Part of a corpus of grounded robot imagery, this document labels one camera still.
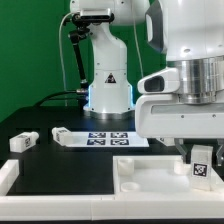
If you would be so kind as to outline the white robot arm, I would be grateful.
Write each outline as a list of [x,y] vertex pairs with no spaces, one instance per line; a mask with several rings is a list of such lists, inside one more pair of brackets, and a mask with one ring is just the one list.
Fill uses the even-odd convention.
[[[215,139],[224,153],[224,0],[71,0],[70,11],[93,45],[87,115],[134,113],[142,137],[177,148],[186,139]],[[142,78],[133,100],[126,46],[109,27],[140,22],[148,44],[165,54],[166,67]]]

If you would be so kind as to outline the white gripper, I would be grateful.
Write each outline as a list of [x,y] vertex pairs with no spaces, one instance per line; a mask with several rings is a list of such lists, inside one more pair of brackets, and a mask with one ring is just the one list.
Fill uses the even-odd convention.
[[179,102],[178,70],[166,68],[142,78],[137,85],[142,94],[136,102],[135,128],[145,138],[175,138],[183,163],[190,151],[183,139],[217,139],[217,165],[224,154],[224,84],[211,104],[187,105]]

